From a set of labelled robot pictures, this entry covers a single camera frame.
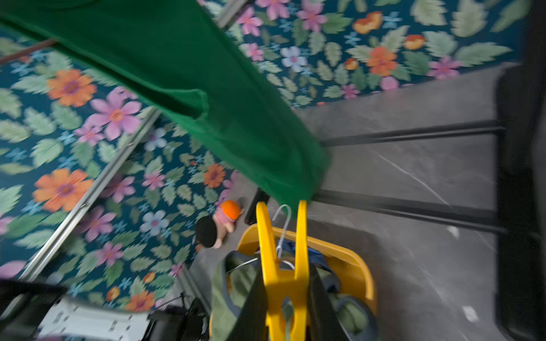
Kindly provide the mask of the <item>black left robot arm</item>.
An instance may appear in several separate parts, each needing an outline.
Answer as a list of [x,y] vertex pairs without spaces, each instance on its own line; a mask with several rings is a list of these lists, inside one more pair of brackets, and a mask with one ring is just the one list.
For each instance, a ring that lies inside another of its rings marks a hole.
[[81,301],[62,286],[1,280],[2,340],[205,340],[205,317],[199,301],[134,313]]

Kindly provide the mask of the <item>doll with striped shirt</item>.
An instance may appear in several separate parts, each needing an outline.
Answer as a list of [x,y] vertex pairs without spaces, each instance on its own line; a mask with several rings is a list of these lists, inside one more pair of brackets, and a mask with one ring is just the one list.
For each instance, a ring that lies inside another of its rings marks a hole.
[[223,246],[224,239],[235,231],[235,224],[242,213],[239,202],[226,200],[212,215],[197,220],[196,239],[204,248],[219,249]]

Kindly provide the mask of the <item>yellow plastic tray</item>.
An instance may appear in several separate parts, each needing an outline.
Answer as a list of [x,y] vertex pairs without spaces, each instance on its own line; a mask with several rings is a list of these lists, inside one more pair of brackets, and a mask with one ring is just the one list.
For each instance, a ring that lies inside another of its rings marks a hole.
[[[281,236],[282,231],[278,228],[273,229],[274,243],[277,246],[277,242]],[[285,239],[289,241],[296,241],[296,232],[286,232]],[[371,275],[371,271],[365,262],[353,251],[345,249],[343,247],[317,240],[312,237],[307,237],[308,248],[311,247],[321,252],[326,258],[331,268],[338,274],[338,278],[341,281],[340,292],[355,296],[363,301],[373,312],[376,317],[377,306],[377,290],[375,283]],[[258,261],[258,270],[262,270],[261,265],[261,253],[260,242],[257,231],[257,225],[249,227],[243,234],[237,249],[235,250],[249,257],[255,257],[260,255],[260,261]],[[282,255],[282,260],[290,261],[294,264],[295,256]],[[286,298],[282,304],[282,314],[287,322],[286,339],[290,340],[290,323],[293,316],[292,302]],[[269,327],[267,326],[267,336],[269,336]],[[309,332],[309,313],[308,313],[308,297],[307,297],[307,329],[306,339],[310,340]]]

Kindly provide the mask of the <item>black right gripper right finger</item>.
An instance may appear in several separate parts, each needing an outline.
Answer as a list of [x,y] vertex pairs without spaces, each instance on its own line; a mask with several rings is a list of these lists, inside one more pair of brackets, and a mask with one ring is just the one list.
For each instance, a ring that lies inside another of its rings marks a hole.
[[309,266],[308,313],[310,340],[348,340],[315,266]]

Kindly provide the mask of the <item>olive grey tank top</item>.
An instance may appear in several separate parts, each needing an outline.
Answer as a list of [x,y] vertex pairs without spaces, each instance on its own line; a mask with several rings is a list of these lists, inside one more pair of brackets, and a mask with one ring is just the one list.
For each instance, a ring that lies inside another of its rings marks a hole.
[[[257,276],[258,261],[259,254],[249,257],[233,251],[219,265],[213,278],[210,339],[227,340]],[[375,315],[359,298],[340,292],[341,281],[331,264],[328,263],[326,269],[312,265],[317,269],[348,340],[379,340]]]

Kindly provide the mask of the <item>white wire hanger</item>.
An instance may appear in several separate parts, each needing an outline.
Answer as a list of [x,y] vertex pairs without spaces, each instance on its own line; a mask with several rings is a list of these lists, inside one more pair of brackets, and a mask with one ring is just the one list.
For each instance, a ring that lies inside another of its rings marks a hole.
[[286,232],[287,232],[287,228],[288,228],[288,225],[289,225],[289,222],[291,220],[291,208],[286,205],[286,204],[283,204],[281,206],[279,206],[277,208],[277,211],[274,213],[274,217],[273,217],[273,220],[275,220],[277,218],[277,216],[281,213],[281,211],[285,209],[286,210],[286,220],[284,222],[284,227],[282,229],[282,233],[281,233],[281,236],[277,242],[277,246],[276,246],[276,252],[277,252],[277,258],[279,260],[279,266],[281,268],[281,270],[295,270],[295,266],[293,263],[291,263],[290,261],[285,261],[285,260],[282,260],[282,251],[283,251],[283,244],[284,244],[284,239],[285,239],[285,235],[286,235]]

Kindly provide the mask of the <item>black clothes rack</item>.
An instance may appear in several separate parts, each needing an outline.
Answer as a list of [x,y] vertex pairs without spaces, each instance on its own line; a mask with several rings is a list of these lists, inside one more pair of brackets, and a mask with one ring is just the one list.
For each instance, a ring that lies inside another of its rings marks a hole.
[[[265,9],[258,44],[299,43],[300,116],[320,139],[493,117],[493,86],[523,48],[521,1],[325,1],[327,22],[305,30]],[[327,190],[490,210],[492,136],[334,146]],[[378,284],[384,340],[500,340],[493,320],[492,234],[309,205],[309,233],[361,255]]]

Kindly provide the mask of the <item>green tank top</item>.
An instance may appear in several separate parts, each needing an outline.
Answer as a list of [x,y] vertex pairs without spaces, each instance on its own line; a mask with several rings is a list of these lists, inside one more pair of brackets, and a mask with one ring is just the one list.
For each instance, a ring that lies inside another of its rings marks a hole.
[[196,1],[3,1],[1,22],[128,87],[279,203],[324,179],[319,142]]

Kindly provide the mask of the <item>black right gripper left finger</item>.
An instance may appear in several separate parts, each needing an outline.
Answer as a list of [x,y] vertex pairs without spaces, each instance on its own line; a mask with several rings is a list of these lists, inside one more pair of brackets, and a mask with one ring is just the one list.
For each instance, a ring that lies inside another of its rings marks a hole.
[[262,270],[259,270],[227,340],[268,340],[266,326],[267,309],[267,291],[263,281]]

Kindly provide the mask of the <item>blue tank top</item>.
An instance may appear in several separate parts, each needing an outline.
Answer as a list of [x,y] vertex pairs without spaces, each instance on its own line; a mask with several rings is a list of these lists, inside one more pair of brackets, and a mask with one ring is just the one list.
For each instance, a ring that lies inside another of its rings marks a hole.
[[[282,246],[281,246],[281,250],[282,250],[282,255],[290,255],[292,257],[295,256],[295,252],[296,252],[296,244],[295,242],[293,241],[289,241],[289,240],[284,240],[283,243],[282,243]],[[319,251],[315,250],[315,249],[312,249],[311,247],[309,247],[307,249],[307,252],[308,252],[308,257],[309,257],[309,262],[312,263],[312,264],[315,264],[317,265],[318,267],[321,267],[321,268],[329,268],[329,265],[328,265],[328,262],[326,260],[326,257]]]

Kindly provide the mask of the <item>yellow clothespin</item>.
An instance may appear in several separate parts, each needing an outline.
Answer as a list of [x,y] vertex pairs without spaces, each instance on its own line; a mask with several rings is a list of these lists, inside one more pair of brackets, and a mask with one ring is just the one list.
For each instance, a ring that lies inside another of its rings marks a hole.
[[267,294],[266,323],[272,341],[285,340],[287,322],[282,304],[288,298],[293,305],[290,340],[305,340],[307,329],[307,297],[310,281],[307,244],[307,202],[299,203],[295,241],[294,270],[280,268],[272,223],[266,204],[257,204],[257,231],[260,242],[262,278]]

